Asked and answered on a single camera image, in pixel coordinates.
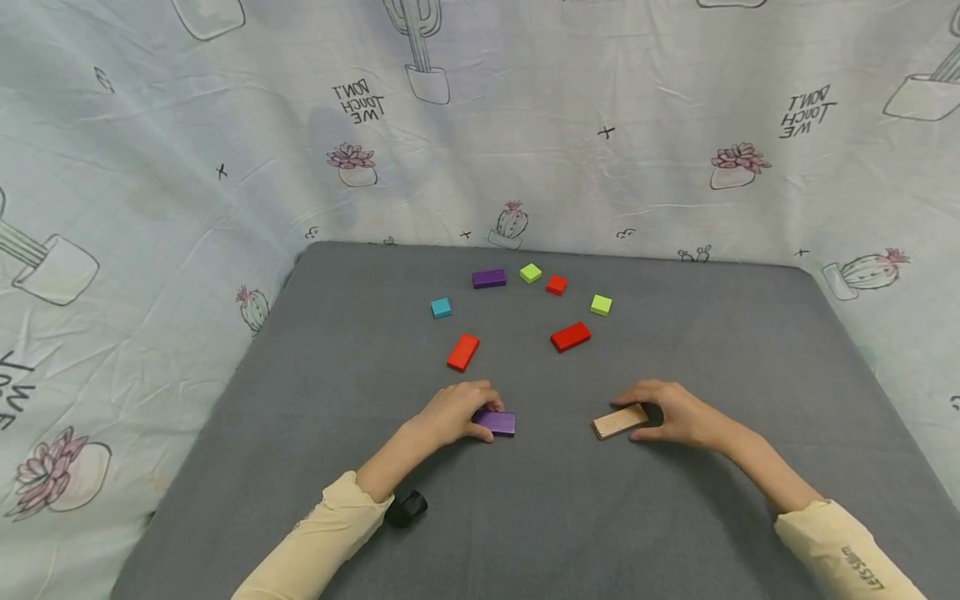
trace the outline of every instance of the teal cube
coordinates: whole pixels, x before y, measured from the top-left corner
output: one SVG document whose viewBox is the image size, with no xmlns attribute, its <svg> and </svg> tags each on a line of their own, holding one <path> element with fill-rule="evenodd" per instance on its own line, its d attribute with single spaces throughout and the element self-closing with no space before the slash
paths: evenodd
<svg viewBox="0 0 960 600">
<path fill-rule="evenodd" d="M 433 311 L 434 319 L 442 319 L 443 317 L 449 317 L 453 314 L 453 310 L 450 308 L 449 298 L 433 300 L 430 302 L 430 310 Z"/>
</svg>

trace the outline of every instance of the red rectangular block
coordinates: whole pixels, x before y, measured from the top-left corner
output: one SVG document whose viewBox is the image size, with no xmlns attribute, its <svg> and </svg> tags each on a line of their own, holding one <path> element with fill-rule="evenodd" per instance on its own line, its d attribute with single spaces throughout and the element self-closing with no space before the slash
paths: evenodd
<svg viewBox="0 0 960 600">
<path fill-rule="evenodd" d="M 546 291 L 555 296 L 562 296 L 566 289 L 566 279 L 563 277 L 551 276 L 546 283 Z"/>
<path fill-rule="evenodd" d="M 450 356 L 446 359 L 446 365 L 459 372 L 466 371 L 467 365 L 470 364 L 470 359 L 473 358 L 473 353 L 477 351 L 478 346 L 480 346 L 480 340 L 472 335 L 463 334 L 460 336 L 460 341 L 457 342 L 457 345 L 453 347 L 453 351 L 450 352 Z"/>
<path fill-rule="evenodd" d="M 566 352 L 574 346 L 580 346 L 588 339 L 590 339 L 590 330 L 583 322 L 561 329 L 550 336 L 550 341 L 553 342 L 557 352 Z"/>
</svg>

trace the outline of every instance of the fabric backdrop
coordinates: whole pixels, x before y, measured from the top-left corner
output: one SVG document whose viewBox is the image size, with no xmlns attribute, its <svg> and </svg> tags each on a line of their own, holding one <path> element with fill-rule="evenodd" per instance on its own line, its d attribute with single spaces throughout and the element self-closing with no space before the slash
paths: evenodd
<svg viewBox="0 0 960 600">
<path fill-rule="evenodd" d="M 7 0 L 0 597 L 107 596 L 313 240 L 804 269 L 960 503 L 957 9 Z"/>
</svg>

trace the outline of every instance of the purple rectangular block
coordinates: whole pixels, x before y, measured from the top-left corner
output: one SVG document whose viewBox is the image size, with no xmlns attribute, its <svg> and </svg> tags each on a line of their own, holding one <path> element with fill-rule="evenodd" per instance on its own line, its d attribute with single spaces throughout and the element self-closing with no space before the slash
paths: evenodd
<svg viewBox="0 0 960 600">
<path fill-rule="evenodd" d="M 473 415 L 473 422 L 490 429 L 494 436 L 512 438 L 516 432 L 516 415 L 514 413 L 479 410 Z"/>
<path fill-rule="evenodd" d="M 507 285 L 507 272 L 503 269 L 477 271 L 473 274 L 474 290 L 479 290 L 484 287 L 496 287 L 498 285 Z"/>
</svg>

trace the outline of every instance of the lime green cube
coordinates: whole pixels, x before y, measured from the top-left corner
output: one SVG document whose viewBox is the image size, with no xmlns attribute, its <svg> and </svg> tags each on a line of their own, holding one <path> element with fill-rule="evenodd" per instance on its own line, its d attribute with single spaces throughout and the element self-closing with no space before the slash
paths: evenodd
<svg viewBox="0 0 960 600">
<path fill-rule="evenodd" d="M 537 267 L 534 263 L 530 263 L 526 267 L 520 269 L 520 277 L 523 278 L 527 283 L 533 283 L 537 279 L 540 279 L 540 276 L 543 275 L 543 271 Z"/>
<path fill-rule="evenodd" d="M 593 303 L 590 305 L 590 312 L 596 313 L 601 317 L 606 317 L 610 314 L 611 306 L 613 306 L 613 300 L 598 294 L 593 297 Z"/>
</svg>

